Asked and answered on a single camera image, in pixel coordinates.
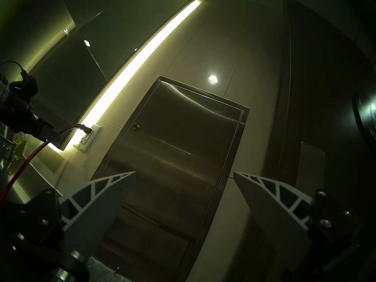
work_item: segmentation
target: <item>recessed ceiling light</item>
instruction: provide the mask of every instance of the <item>recessed ceiling light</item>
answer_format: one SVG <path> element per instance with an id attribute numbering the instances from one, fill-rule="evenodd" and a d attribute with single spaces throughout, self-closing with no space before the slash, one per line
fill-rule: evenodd
<path id="1" fill-rule="evenodd" d="M 212 85 L 214 85 L 214 84 L 216 84 L 216 83 L 218 82 L 216 76 L 210 76 L 210 77 L 208 78 L 208 81 L 209 81 L 209 83 L 211 83 Z"/>

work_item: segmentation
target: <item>yellow bottle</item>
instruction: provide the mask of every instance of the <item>yellow bottle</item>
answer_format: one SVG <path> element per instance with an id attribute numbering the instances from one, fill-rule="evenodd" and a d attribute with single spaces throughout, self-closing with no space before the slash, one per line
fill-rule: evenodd
<path id="1" fill-rule="evenodd" d="M 23 150 L 25 149 L 26 145 L 26 134 L 20 132 L 16 138 L 14 139 L 14 142 L 16 143 L 16 147 L 14 148 L 14 159 L 19 160 L 22 158 Z"/>

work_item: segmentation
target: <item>electrical outlet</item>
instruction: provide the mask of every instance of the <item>electrical outlet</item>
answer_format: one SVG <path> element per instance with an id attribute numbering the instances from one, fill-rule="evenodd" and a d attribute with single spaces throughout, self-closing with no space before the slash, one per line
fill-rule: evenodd
<path id="1" fill-rule="evenodd" d="M 79 143 L 76 143 L 73 145 L 79 151 L 82 151 L 83 153 L 85 153 L 88 150 L 88 147 L 93 142 L 94 138 L 97 136 L 98 132 L 100 131 L 102 127 L 94 124 L 90 128 L 92 129 L 92 132 L 90 134 L 85 134 Z"/>

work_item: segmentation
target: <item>red cable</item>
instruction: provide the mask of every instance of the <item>red cable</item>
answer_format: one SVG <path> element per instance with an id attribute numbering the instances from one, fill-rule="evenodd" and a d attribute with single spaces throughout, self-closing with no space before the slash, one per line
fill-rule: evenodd
<path id="1" fill-rule="evenodd" d="M 30 161 L 39 153 L 46 145 L 48 145 L 50 142 L 46 141 L 43 143 L 41 146 L 39 146 L 27 159 L 26 161 L 22 164 L 22 166 L 18 169 L 18 171 L 14 174 L 13 178 L 10 180 L 8 185 L 5 187 L 3 193 L 1 194 L 0 197 L 0 205 L 3 203 L 3 200 L 7 196 L 9 190 L 13 186 L 13 184 L 16 182 L 17 178 L 20 176 L 20 174 L 25 170 L 26 166 L 30 163 Z"/>

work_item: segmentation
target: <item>door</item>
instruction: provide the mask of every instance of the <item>door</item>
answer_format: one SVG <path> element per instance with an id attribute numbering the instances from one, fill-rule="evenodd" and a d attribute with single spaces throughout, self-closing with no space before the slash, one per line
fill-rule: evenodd
<path id="1" fill-rule="evenodd" d="M 95 174 L 137 177 L 95 256 L 134 281 L 170 281 L 187 267 L 181 261 L 202 246 L 247 114 L 244 106 L 159 77 Z"/>
<path id="2" fill-rule="evenodd" d="M 161 81 L 101 176 L 136 171 L 125 204 L 195 238 L 224 166 L 241 110 Z"/>

